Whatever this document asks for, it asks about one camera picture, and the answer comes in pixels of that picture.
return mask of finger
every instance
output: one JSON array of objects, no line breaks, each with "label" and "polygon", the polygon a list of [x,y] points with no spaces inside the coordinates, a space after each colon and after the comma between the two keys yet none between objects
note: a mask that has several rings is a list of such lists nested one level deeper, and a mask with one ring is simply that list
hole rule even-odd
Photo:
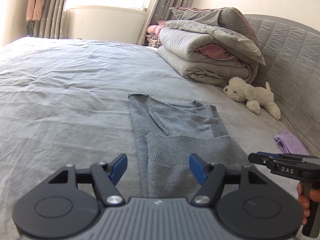
[{"label": "finger", "polygon": [[310,216],[310,209],[304,208],[304,209],[303,209],[303,216],[304,216],[305,218],[309,217],[309,216]]},{"label": "finger", "polygon": [[299,196],[303,195],[303,186],[302,186],[301,182],[299,182],[297,185],[297,192],[298,192]]},{"label": "finger", "polygon": [[320,189],[311,189],[309,196],[314,202],[320,202]]},{"label": "finger", "polygon": [[299,196],[298,202],[303,206],[303,208],[309,208],[310,201],[305,196]]}]

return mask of gray quilted headboard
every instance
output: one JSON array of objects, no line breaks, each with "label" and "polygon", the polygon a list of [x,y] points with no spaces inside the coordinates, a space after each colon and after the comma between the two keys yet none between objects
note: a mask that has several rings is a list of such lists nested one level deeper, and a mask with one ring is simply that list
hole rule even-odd
[{"label": "gray quilted headboard", "polygon": [[245,17],[267,64],[259,65],[253,85],[269,82],[281,121],[320,157],[320,32],[279,17]]}]

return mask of lavender towel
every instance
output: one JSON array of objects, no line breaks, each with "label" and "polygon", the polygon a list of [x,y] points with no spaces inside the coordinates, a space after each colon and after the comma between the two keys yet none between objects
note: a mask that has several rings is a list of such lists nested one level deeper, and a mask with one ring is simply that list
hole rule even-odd
[{"label": "lavender towel", "polygon": [[309,155],[299,139],[289,131],[282,131],[275,136],[275,141],[283,153]]}]

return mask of bed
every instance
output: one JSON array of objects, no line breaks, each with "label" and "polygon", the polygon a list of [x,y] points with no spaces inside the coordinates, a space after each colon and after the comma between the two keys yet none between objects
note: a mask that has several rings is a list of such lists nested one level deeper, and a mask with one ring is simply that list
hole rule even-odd
[{"label": "bed", "polygon": [[[22,38],[2,49],[0,62],[1,239],[19,236],[11,219],[15,201],[67,163],[85,168],[126,153],[128,169],[117,187],[127,199],[142,195],[129,93],[215,105],[247,154],[280,152],[273,136],[286,129],[282,122],[265,110],[251,113],[221,88],[182,78],[148,47]],[[258,168],[296,196],[296,181]]]}]

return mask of plush toy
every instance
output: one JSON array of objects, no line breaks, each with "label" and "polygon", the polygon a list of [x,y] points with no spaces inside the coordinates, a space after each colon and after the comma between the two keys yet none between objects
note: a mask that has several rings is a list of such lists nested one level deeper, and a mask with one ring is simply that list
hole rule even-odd
[{"label": "plush toy", "polygon": [[274,95],[271,92],[269,83],[266,82],[266,89],[253,87],[239,77],[233,77],[229,81],[223,92],[237,102],[247,102],[246,107],[253,113],[260,113],[260,106],[263,106],[268,113],[276,120],[281,117],[279,107],[276,105]]}]

